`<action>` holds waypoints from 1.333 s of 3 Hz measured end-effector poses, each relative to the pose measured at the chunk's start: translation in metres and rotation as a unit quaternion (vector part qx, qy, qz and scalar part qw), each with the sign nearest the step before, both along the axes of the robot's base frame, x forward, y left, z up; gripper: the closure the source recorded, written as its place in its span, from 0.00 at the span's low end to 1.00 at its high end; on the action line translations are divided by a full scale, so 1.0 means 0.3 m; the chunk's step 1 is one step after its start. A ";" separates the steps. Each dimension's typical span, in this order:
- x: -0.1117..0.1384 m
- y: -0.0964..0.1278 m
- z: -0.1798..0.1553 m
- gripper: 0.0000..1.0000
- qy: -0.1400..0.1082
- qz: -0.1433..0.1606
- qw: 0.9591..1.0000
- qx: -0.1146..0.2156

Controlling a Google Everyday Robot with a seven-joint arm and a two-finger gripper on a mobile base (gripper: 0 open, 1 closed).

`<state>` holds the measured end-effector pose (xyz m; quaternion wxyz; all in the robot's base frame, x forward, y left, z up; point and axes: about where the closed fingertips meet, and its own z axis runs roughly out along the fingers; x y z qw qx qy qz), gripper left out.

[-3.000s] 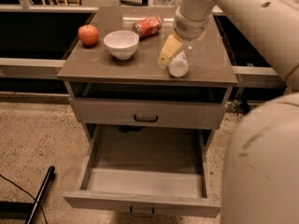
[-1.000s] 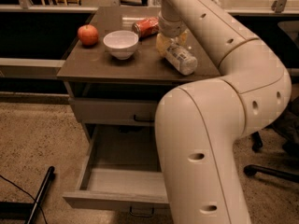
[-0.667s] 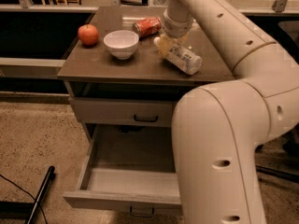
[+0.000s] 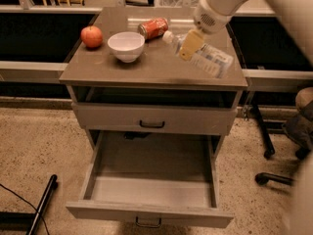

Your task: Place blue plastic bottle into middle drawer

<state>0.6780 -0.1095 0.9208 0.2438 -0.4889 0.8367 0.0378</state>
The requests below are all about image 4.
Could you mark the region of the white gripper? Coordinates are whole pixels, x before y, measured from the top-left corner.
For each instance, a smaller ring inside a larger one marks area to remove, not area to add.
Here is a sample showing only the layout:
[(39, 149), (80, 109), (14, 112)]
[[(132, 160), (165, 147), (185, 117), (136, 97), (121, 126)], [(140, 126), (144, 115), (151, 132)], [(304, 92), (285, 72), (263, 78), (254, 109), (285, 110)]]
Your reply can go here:
[(184, 61), (189, 61), (204, 43), (203, 32), (213, 34), (220, 31), (232, 15), (233, 7), (226, 0), (200, 0), (194, 11), (194, 23), (199, 29), (188, 31), (179, 50), (179, 56)]

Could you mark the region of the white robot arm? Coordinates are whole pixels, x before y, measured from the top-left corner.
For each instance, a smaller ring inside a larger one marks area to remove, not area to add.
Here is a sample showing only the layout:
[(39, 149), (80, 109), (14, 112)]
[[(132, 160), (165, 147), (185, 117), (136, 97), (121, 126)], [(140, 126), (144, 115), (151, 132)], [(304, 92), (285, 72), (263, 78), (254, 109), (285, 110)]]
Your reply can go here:
[[(247, 0), (201, 0), (194, 24), (207, 34), (219, 31)], [(313, 0), (265, 0), (307, 60), (313, 63)], [(313, 235), (313, 152), (302, 162), (293, 184), (291, 210), (283, 235)]]

